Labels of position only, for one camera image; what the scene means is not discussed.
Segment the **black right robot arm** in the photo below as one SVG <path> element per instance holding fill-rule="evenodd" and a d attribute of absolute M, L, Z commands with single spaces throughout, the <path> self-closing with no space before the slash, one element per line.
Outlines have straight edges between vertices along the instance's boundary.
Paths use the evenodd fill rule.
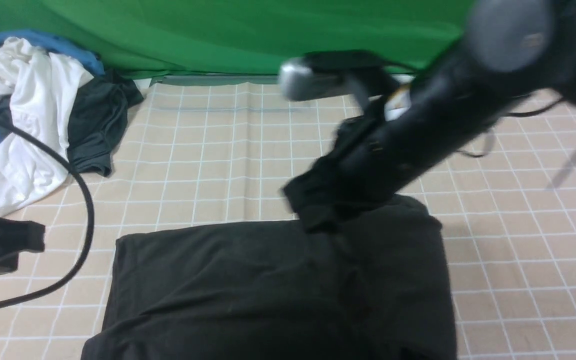
<path fill-rule="evenodd" d="M 367 50 L 284 62 L 290 101 L 352 95 L 332 150 L 283 193 L 307 233 L 330 233 L 458 152 L 541 89 L 576 105 L 576 0 L 478 0 L 462 37 L 412 82 Z"/>

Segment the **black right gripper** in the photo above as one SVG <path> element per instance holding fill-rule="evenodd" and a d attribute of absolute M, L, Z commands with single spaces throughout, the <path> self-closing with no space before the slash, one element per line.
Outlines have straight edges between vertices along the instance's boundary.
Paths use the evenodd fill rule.
<path fill-rule="evenodd" d="M 406 185 L 377 138 L 386 125 L 372 116 L 344 120 L 330 151 L 286 183 L 283 195 L 304 232 L 334 234 L 343 222 L 384 207 Z"/>

